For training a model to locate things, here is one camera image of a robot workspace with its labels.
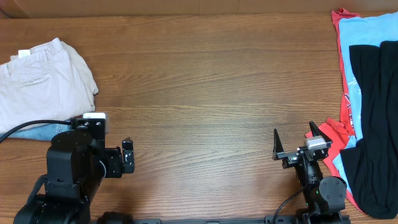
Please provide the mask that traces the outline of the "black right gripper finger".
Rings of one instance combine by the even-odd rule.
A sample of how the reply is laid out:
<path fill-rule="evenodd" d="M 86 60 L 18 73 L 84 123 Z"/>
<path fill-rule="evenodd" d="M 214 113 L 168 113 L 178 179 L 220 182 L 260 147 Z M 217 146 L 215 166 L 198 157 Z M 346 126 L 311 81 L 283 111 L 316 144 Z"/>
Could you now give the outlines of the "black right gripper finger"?
<path fill-rule="evenodd" d="M 283 154 L 284 154 L 284 148 L 280 141 L 279 134 L 278 134 L 277 130 L 274 129 L 274 146 L 273 146 L 273 152 L 272 152 L 272 159 L 275 161 L 282 159 Z"/>
<path fill-rule="evenodd" d="M 332 144 L 332 140 L 323 131 L 321 131 L 313 121 L 309 122 L 309 126 L 313 137 L 321 136 L 328 145 Z"/>

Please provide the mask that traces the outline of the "beige cotton shorts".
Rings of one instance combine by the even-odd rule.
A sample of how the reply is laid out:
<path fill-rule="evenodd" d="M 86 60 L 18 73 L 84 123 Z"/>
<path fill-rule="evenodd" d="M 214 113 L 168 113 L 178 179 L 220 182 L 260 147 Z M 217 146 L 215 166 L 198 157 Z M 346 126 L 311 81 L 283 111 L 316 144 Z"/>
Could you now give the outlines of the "beige cotton shorts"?
<path fill-rule="evenodd" d="M 22 50 L 1 65 L 1 132 L 93 112 L 97 93 L 85 60 L 60 39 Z"/>

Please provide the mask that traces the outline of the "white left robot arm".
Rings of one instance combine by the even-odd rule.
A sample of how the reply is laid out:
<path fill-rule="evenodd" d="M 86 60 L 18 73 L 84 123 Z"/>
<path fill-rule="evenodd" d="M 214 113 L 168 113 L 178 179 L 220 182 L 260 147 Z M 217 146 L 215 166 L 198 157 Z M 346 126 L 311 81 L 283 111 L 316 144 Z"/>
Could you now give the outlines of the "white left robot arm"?
<path fill-rule="evenodd" d="M 131 138 L 106 148 L 104 137 L 67 131 L 53 137 L 41 175 L 14 223 L 90 223 L 90 205 L 105 178 L 134 172 Z"/>

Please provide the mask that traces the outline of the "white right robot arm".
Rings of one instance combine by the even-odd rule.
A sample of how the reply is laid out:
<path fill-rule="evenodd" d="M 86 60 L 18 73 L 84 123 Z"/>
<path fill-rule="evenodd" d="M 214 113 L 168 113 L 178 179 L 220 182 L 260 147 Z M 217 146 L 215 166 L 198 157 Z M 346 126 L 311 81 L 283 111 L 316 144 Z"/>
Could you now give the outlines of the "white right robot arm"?
<path fill-rule="evenodd" d="M 347 183 L 340 177 L 324 177 L 318 161 L 328 157 L 333 141 L 314 122 L 309 122 L 312 137 L 295 152 L 285 152 L 277 130 L 274 130 L 272 159 L 282 161 L 283 168 L 293 167 L 301 189 L 286 199 L 273 215 L 264 218 L 265 223 L 296 224 L 350 224 L 349 216 L 342 215 L 345 209 Z M 280 216 L 282 208 L 294 197 L 302 194 L 306 207 L 294 215 Z"/>

